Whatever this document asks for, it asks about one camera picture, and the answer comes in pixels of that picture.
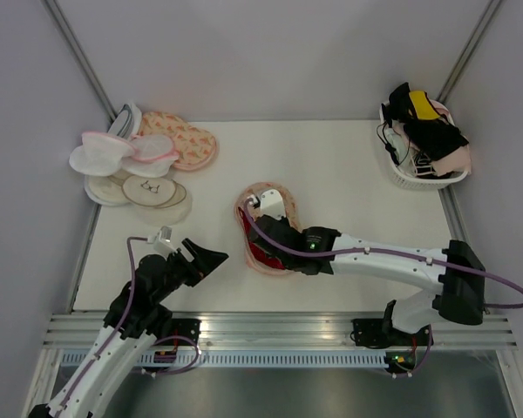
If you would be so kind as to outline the peach floral mesh laundry bag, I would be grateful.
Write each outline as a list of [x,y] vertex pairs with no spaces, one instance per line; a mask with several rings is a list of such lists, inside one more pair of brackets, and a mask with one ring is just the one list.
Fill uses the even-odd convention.
[[236,217],[235,208],[240,207],[244,210],[245,202],[251,195],[256,195],[260,192],[263,192],[263,191],[265,191],[267,189],[271,189],[271,188],[275,188],[282,195],[283,200],[284,200],[285,209],[286,209],[287,219],[288,219],[289,223],[297,231],[301,231],[302,227],[301,227],[301,223],[300,223],[300,220],[299,220],[299,217],[297,214],[297,204],[295,202],[293,195],[283,185],[280,185],[275,182],[268,182],[268,181],[258,182],[258,183],[254,183],[254,184],[248,186],[240,194],[239,198],[234,203],[234,216],[235,216],[236,221],[239,224],[239,226],[241,227],[241,224],[240,224],[240,221]]

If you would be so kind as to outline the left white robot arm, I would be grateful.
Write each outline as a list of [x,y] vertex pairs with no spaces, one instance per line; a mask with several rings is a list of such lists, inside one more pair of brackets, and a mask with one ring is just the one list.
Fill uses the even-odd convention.
[[50,401],[32,408],[30,417],[101,417],[139,357],[151,346],[185,340],[173,334],[173,313],[162,301],[182,286],[195,287],[220,267],[228,254],[184,239],[189,260],[177,248],[168,255],[149,254],[139,262],[126,239],[131,278],[112,301],[103,326],[86,357]]

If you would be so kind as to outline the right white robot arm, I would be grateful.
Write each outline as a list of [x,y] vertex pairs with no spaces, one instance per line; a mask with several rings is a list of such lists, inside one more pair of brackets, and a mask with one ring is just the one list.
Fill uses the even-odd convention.
[[381,347],[390,347],[437,322],[478,326],[484,318],[484,266],[463,241],[445,249],[381,247],[335,229],[297,231],[281,217],[250,223],[248,243],[287,271],[313,275],[377,277],[413,286],[418,292],[392,300],[374,326]]

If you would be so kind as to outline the red bra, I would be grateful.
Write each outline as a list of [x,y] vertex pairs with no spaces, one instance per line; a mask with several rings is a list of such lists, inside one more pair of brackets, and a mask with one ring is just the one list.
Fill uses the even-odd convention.
[[275,257],[267,255],[262,251],[262,249],[258,248],[248,240],[248,233],[251,230],[251,225],[248,223],[244,210],[240,207],[236,207],[235,213],[237,219],[240,221],[246,240],[245,254],[247,265],[258,273],[266,275],[280,276],[288,274],[289,272],[285,270],[281,261]]

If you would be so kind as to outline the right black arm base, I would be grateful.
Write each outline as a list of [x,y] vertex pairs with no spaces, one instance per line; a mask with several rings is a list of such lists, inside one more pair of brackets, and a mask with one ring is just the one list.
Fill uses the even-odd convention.
[[384,331],[382,320],[362,318],[354,319],[351,323],[350,339],[357,347],[385,349],[393,345],[391,335]]

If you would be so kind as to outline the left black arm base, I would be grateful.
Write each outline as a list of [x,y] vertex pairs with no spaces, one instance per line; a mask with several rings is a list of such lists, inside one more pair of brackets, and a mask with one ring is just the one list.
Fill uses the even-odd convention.
[[191,347],[197,343],[200,338],[201,320],[194,318],[176,318],[173,319],[171,328],[168,332],[172,339],[169,339],[167,345],[176,345]]

